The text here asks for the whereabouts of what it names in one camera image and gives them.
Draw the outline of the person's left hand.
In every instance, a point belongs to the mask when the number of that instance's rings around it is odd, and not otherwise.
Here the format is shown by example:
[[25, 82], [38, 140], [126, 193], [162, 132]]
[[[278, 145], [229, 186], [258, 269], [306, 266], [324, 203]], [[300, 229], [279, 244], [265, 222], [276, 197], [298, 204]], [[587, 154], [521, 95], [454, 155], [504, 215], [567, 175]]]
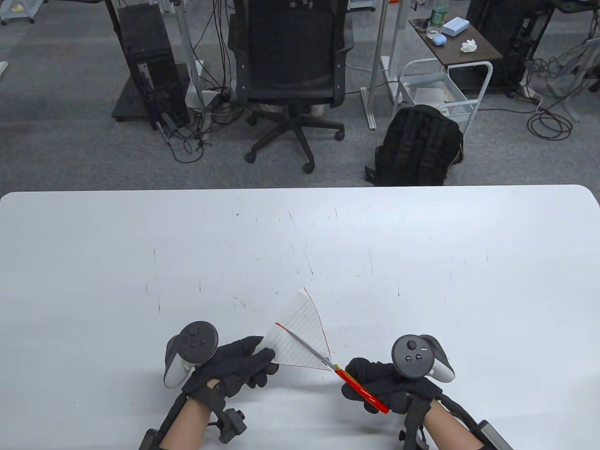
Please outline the person's left hand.
[[272, 349], [255, 351], [262, 339], [249, 336], [218, 347], [208, 362], [193, 371], [182, 392], [216, 412], [222, 411], [225, 399], [238, 394], [245, 384], [252, 389], [264, 387], [279, 365], [273, 362], [276, 352]]

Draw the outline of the person's right hand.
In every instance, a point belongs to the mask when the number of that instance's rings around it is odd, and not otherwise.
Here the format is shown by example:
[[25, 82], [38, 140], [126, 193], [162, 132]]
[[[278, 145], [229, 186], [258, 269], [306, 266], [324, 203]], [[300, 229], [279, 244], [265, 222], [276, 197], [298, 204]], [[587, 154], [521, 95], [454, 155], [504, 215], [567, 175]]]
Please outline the person's right hand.
[[425, 377], [414, 380], [403, 377], [392, 363], [353, 358], [345, 371], [397, 414], [406, 414], [414, 399], [422, 399], [429, 405], [443, 393]]

